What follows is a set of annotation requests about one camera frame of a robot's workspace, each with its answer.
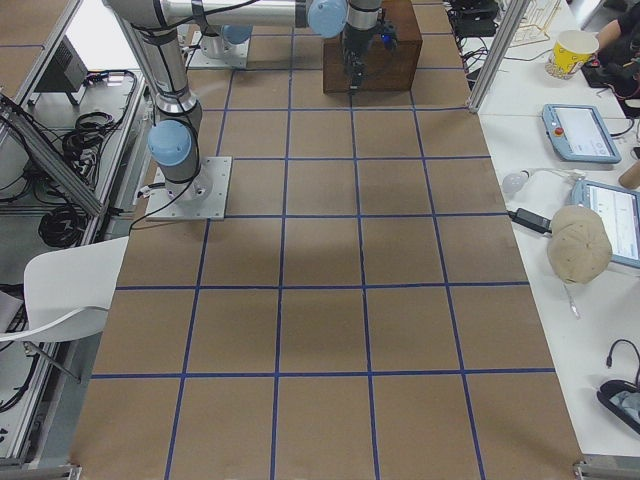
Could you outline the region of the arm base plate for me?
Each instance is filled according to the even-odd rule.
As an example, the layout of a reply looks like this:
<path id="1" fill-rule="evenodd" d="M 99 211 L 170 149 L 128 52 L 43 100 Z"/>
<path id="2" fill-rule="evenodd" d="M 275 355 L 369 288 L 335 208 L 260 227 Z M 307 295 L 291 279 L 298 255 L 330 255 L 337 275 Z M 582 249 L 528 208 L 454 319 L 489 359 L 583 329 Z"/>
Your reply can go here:
<path id="1" fill-rule="evenodd" d="M 151 221 L 223 220 L 226 213 L 232 158 L 203 157 L 199 175 L 185 186 L 169 184 L 153 189 L 145 213 Z"/>
<path id="2" fill-rule="evenodd" d="M 244 69 L 248 59 L 248 49 L 239 56 L 229 56 L 222 59 L 207 58 L 201 51 L 202 34 L 195 31 L 192 39 L 188 44 L 189 51 L 187 56 L 188 69 Z"/>

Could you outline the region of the person forearm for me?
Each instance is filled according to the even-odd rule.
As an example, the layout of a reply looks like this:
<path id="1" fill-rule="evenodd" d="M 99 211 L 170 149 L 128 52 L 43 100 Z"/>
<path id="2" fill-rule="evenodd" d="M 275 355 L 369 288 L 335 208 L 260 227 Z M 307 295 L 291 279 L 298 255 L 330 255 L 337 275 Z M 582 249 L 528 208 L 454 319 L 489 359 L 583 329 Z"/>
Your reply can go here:
<path id="1" fill-rule="evenodd" d="M 628 11 L 622 13 L 618 18 L 606 24 L 596 35 L 599 50 L 613 44 L 625 35 L 631 34 L 639 28 L 639 3 L 636 3 Z"/>

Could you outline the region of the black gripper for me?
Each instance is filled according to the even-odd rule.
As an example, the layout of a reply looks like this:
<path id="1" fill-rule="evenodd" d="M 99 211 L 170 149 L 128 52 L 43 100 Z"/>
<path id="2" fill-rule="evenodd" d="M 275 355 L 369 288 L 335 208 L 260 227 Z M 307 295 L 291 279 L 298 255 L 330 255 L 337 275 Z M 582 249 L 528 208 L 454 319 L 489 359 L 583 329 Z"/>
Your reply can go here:
<path id="1" fill-rule="evenodd" d="M 350 24 L 342 32 L 341 45 L 345 59 L 349 59 L 349 92 L 358 91 L 364 80 L 365 65 L 361 57 L 369 51 L 376 33 L 376 27 L 360 30 Z"/>

